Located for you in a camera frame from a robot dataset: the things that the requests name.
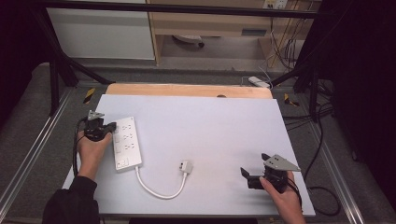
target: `yellow tape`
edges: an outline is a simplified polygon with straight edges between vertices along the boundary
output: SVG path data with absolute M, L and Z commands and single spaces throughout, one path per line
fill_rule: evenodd
M 83 104 L 88 104 L 93 96 L 93 93 L 95 92 L 95 88 L 90 88 L 85 95 L 84 101 L 82 102 Z

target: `black sleeve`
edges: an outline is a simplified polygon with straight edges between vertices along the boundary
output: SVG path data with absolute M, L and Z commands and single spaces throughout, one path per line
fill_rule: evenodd
M 99 207 L 93 194 L 96 183 L 84 176 L 74 178 L 70 189 L 58 189 L 49 199 L 43 224 L 100 223 Z

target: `white cable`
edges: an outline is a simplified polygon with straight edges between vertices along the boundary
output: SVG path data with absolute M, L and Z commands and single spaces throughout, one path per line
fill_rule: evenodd
M 139 180 L 140 185 L 141 185 L 146 191 L 148 191 L 150 194 L 152 194 L 152 195 L 154 195 L 154 196 L 156 196 L 156 197 L 158 197 L 158 198 L 161 198 L 161 199 L 173 199 L 173 198 L 175 198 L 175 197 L 183 190 L 184 184 L 186 183 L 187 174 L 188 174 L 188 173 L 184 172 L 184 174 L 183 174 L 183 182 L 181 182 L 181 186 L 180 186 L 180 189 L 178 190 L 178 192 L 177 192 L 176 194 L 174 194 L 174 195 L 169 195 L 169 196 L 167 196 L 167 195 L 161 195 L 161 194 L 159 194 L 159 193 L 154 192 L 152 189 L 149 189 L 149 188 L 143 183 L 142 179 L 140 178 L 139 166 L 136 166 L 135 169 L 136 169 L 137 179 Z

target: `plug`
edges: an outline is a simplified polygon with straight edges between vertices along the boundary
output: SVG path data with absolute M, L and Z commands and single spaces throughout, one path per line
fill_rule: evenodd
M 189 161 L 183 161 L 178 168 L 184 173 L 191 174 L 192 164 Z

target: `human hand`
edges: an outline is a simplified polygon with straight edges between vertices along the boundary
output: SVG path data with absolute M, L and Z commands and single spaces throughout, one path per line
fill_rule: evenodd
M 292 171 L 288 171 L 288 178 L 294 182 L 294 174 Z M 260 177 L 260 182 L 262 183 L 262 187 L 273 199 L 277 212 L 286 223 L 305 223 L 299 198 L 291 187 L 288 186 L 285 192 L 279 193 L 265 178 Z
M 78 175 L 88 177 L 94 181 L 99 163 L 105 154 L 105 149 L 112 140 L 112 134 L 108 133 L 101 141 L 93 142 L 85 137 L 84 132 L 81 131 L 78 133 L 78 139 L 78 153 L 81 159 Z

